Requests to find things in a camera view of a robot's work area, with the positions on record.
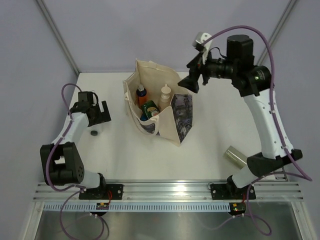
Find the white bottle black cap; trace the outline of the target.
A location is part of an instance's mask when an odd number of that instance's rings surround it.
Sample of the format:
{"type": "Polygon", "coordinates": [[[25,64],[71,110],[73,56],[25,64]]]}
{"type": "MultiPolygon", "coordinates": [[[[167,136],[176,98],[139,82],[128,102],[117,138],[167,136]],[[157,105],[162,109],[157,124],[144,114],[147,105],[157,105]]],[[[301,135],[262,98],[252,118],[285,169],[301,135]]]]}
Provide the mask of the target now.
{"type": "Polygon", "coordinates": [[[95,124],[93,126],[89,127],[89,133],[91,136],[98,136],[99,134],[101,134],[104,130],[104,124],[100,123],[100,124],[95,124]]]}

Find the beige pump bottle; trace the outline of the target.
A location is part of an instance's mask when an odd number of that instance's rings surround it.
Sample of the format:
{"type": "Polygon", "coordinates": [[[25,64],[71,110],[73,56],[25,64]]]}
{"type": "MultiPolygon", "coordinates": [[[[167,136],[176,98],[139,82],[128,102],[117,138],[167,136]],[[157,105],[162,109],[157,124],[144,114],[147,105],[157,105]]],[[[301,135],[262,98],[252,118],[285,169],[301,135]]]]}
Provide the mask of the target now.
{"type": "Polygon", "coordinates": [[[171,92],[172,90],[167,84],[165,84],[161,88],[161,96],[158,104],[160,111],[163,111],[165,108],[167,108],[170,105],[171,92]]]}

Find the orange blue spray bottle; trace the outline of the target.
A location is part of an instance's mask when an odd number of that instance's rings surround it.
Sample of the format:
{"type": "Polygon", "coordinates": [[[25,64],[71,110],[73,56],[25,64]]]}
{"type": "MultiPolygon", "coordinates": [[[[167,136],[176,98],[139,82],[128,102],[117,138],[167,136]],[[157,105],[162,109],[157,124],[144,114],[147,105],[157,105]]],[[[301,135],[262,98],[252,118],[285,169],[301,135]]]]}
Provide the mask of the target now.
{"type": "Polygon", "coordinates": [[[141,108],[141,106],[147,101],[148,97],[147,97],[147,90],[145,89],[145,87],[140,84],[136,90],[136,96],[137,96],[137,102],[138,102],[138,106],[139,108],[141,108]]]}

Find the green bottle beige cap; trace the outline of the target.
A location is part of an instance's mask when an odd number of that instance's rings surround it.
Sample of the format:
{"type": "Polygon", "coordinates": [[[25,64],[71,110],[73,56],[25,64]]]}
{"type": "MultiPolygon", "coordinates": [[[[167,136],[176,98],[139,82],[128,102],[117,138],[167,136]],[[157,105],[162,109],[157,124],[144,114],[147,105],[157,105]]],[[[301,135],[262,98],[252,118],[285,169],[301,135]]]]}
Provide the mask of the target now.
{"type": "Polygon", "coordinates": [[[240,169],[247,165],[247,156],[231,145],[224,152],[223,156],[240,169]]]}

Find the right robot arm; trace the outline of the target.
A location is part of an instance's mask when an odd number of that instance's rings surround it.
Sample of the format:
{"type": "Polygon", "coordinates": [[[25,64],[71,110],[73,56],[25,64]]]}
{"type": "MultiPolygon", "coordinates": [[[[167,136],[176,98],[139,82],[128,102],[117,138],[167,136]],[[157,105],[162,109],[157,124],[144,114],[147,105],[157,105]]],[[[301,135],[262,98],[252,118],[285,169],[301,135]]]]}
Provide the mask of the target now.
{"type": "Polygon", "coordinates": [[[178,85],[193,93],[199,91],[199,78],[206,85],[210,78],[229,79],[247,104],[253,117],[261,151],[247,158],[247,165],[229,176],[223,190],[239,198],[249,184],[303,157],[285,135],[272,89],[272,74],[263,65],[254,64],[253,40],[245,34],[227,38],[226,56],[212,58],[210,34],[199,32],[193,42],[198,55],[188,64],[188,76],[178,85]]]}

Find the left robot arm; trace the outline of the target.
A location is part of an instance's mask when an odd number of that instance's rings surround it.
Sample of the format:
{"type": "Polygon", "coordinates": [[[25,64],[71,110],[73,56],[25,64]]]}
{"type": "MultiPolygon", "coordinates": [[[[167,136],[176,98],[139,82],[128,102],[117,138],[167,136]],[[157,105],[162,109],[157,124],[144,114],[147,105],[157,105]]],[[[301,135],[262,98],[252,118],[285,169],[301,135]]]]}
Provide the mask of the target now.
{"type": "Polygon", "coordinates": [[[101,173],[85,170],[77,144],[85,130],[111,121],[107,102],[92,91],[78,92],[78,101],[67,108],[66,122],[58,136],[40,148],[45,182],[56,192],[70,188],[90,189],[96,199],[108,192],[101,173]]]}

